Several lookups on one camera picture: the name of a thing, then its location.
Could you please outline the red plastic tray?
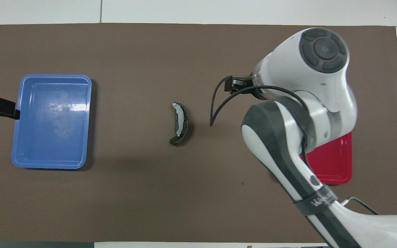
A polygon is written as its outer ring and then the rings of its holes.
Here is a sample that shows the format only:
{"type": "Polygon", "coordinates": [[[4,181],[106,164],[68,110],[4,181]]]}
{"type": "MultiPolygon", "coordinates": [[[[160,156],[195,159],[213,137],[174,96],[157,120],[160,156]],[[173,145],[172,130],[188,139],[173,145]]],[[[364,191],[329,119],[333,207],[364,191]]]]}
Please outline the red plastic tray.
{"type": "Polygon", "coordinates": [[[343,185],[352,178],[352,137],[350,132],[306,154],[310,168],[323,184],[343,185]]]}

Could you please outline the brown table mat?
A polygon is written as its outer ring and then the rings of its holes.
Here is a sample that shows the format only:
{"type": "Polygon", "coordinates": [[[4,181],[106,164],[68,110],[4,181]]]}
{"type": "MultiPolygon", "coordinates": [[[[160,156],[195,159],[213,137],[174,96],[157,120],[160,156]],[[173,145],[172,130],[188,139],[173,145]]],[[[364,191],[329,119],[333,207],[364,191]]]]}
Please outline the brown table mat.
{"type": "Polygon", "coordinates": [[[225,105],[217,83],[249,75],[300,25],[0,25],[0,97],[29,74],[92,80],[89,144],[79,170],[18,168],[15,121],[0,117],[0,241],[321,243],[245,145],[260,100],[225,105]],[[189,115],[176,146],[173,102],[189,115]]]}

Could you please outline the blue plastic tray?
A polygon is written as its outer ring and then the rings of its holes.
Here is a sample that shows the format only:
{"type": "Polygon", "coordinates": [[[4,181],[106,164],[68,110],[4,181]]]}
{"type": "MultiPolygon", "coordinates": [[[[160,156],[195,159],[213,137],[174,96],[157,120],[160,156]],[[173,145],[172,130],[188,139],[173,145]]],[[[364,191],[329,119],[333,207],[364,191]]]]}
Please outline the blue plastic tray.
{"type": "Polygon", "coordinates": [[[86,162],[92,81],[30,74],[20,82],[11,160],[20,168],[79,169],[86,162]]]}

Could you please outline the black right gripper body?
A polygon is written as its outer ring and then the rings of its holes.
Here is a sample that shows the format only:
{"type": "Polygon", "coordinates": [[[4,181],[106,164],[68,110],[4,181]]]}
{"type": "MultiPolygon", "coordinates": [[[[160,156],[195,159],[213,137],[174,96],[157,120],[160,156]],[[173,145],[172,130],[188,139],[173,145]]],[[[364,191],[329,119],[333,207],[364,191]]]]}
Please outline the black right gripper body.
{"type": "Polygon", "coordinates": [[[232,94],[251,86],[253,86],[252,75],[249,76],[232,75],[232,94]]]}

